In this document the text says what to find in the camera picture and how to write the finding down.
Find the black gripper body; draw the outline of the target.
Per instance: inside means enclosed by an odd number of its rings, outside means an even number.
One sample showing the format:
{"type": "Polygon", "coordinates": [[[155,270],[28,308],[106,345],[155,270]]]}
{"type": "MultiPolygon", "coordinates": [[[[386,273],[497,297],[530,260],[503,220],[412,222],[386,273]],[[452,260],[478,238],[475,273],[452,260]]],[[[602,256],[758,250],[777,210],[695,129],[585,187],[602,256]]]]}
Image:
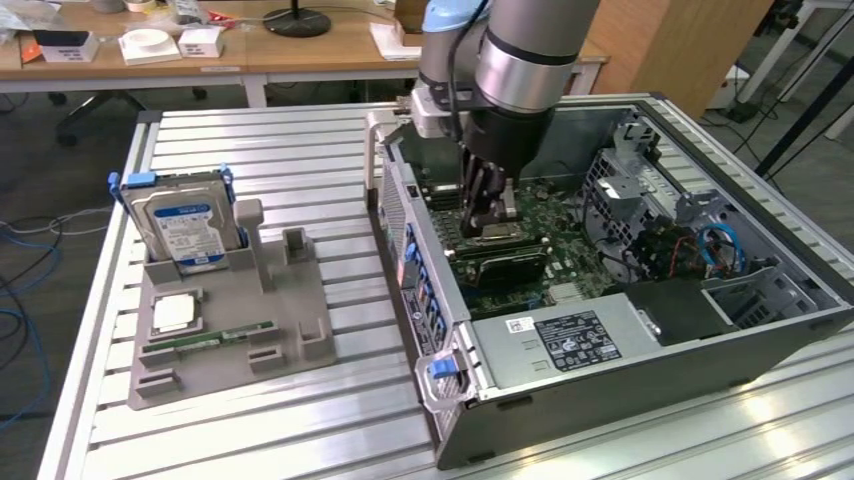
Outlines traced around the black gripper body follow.
{"type": "Polygon", "coordinates": [[[487,226],[522,218],[515,200],[519,176],[535,159],[554,111],[517,114],[472,111],[463,132],[462,235],[476,237],[487,226]]]}

